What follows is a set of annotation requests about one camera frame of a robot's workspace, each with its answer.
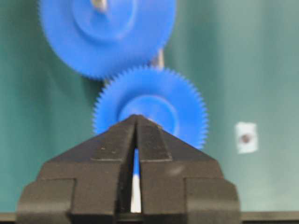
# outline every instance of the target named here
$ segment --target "green background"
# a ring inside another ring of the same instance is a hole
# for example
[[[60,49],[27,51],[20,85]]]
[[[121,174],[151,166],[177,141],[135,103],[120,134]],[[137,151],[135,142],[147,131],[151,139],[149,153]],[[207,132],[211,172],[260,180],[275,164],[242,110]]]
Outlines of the green background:
[[[299,210],[299,1],[177,0],[166,65],[198,87],[209,111],[204,151],[238,187],[243,211]],[[47,159],[88,139],[101,83],[48,46],[34,0],[0,0],[0,212]],[[234,126],[258,127],[238,154]]]

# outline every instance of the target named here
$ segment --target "gear teeth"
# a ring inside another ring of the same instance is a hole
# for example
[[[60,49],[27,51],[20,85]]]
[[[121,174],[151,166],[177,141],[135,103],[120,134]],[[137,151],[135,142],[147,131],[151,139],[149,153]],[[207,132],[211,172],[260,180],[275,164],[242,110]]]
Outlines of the gear teeth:
[[[122,86],[126,86],[126,88],[128,89],[127,91],[134,91],[134,88],[135,88],[134,82],[136,81],[136,78],[139,77],[140,75],[143,75],[146,78],[147,75],[145,75],[145,74],[147,74],[147,72],[149,72],[151,74],[150,78],[156,79],[160,76],[165,76],[164,79],[166,79],[167,81],[171,80],[170,81],[171,83],[176,83],[176,84],[180,83],[182,86],[188,87],[187,89],[188,89],[189,93],[187,93],[187,94],[191,94],[192,98],[195,100],[194,103],[196,102],[195,105],[197,105],[196,108],[199,109],[199,117],[201,117],[199,129],[196,133],[196,135],[198,135],[198,140],[194,141],[192,143],[192,145],[198,149],[202,149],[205,144],[205,139],[208,134],[209,125],[208,125],[208,118],[207,118],[208,114],[207,114],[207,110],[206,110],[206,104],[205,104],[201,94],[196,90],[195,86],[188,79],[186,79],[184,76],[180,75],[179,73],[177,73],[173,70],[170,70],[170,69],[161,70],[161,69],[158,69],[153,66],[144,65],[144,66],[137,66],[137,67],[127,69],[127,70],[119,73],[117,76],[113,77],[113,79],[111,79],[109,81],[109,83],[104,87],[104,89],[102,90],[102,92],[99,94],[99,96],[96,99],[94,113],[93,113],[94,131],[96,133],[99,133],[98,131],[103,127],[103,125],[106,127],[106,129],[109,128],[109,125],[105,125],[104,120],[102,120],[99,123],[99,118],[101,117],[101,114],[99,114],[99,113],[102,113],[100,108],[105,108],[105,105],[107,103],[113,104],[114,101],[117,101],[117,99],[121,98],[123,93],[120,92],[119,88],[122,89]]]

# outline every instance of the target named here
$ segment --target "plastic gear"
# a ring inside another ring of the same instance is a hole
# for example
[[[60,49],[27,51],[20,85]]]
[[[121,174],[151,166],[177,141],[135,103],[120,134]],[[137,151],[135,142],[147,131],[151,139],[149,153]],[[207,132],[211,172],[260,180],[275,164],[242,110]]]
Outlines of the plastic gear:
[[[207,113],[202,97],[179,74],[154,67],[123,72],[100,93],[94,109],[94,132],[100,134],[132,114],[141,114],[165,131],[202,149]]]
[[[99,12],[90,0],[40,0],[50,46],[71,68],[92,79],[145,65],[166,44],[175,0],[108,0]]]

